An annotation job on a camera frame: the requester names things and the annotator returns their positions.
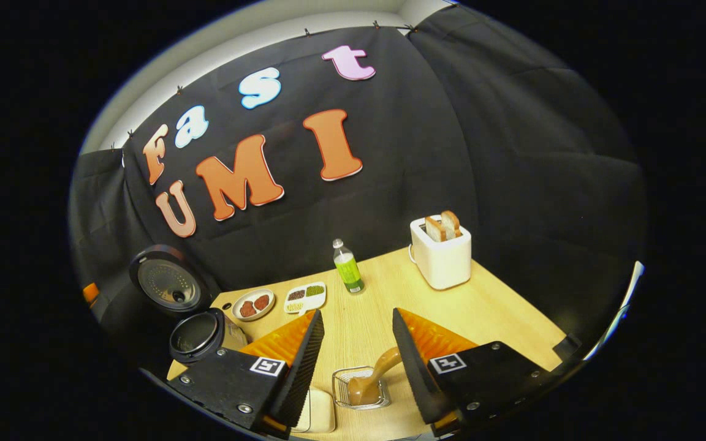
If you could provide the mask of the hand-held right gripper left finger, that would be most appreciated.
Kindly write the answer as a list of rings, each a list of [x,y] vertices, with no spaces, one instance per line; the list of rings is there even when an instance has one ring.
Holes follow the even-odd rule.
[[[167,384],[226,424],[287,437],[302,415],[324,334],[322,312],[312,310],[241,350],[214,350]]]

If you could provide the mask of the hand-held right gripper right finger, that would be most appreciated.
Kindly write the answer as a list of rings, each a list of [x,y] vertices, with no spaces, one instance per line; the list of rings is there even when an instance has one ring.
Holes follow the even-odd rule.
[[[432,432],[479,432],[557,387],[561,376],[501,341],[475,344],[404,308],[393,333],[420,416]]]

